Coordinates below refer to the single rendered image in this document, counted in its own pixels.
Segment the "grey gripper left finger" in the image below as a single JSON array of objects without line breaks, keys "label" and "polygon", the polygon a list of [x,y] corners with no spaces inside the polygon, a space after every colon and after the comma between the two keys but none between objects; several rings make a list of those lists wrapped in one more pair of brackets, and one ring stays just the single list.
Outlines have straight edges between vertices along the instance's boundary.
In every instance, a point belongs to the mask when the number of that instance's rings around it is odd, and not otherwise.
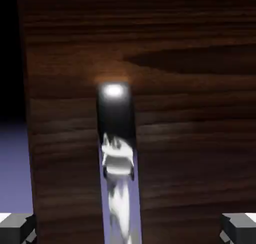
[{"label": "grey gripper left finger", "polygon": [[37,244],[35,214],[0,213],[0,244]]}]

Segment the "dark wood cabinet door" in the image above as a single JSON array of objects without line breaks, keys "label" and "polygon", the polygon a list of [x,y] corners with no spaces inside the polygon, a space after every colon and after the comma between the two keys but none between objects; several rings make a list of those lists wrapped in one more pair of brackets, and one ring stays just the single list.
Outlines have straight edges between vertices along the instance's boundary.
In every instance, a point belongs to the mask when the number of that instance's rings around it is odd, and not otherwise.
[{"label": "dark wood cabinet door", "polygon": [[18,0],[38,244],[104,244],[97,86],[132,88],[142,244],[256,212],[256,0]]}]

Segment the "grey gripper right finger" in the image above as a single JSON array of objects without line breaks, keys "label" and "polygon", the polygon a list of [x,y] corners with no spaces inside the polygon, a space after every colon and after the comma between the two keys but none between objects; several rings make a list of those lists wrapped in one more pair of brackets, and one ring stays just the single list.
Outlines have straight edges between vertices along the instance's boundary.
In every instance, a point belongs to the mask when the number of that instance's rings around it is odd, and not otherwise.
[{"label": "grey gripper right finger", "polygon": [[223,213],[221,244],[256,244],[256,213]]}]

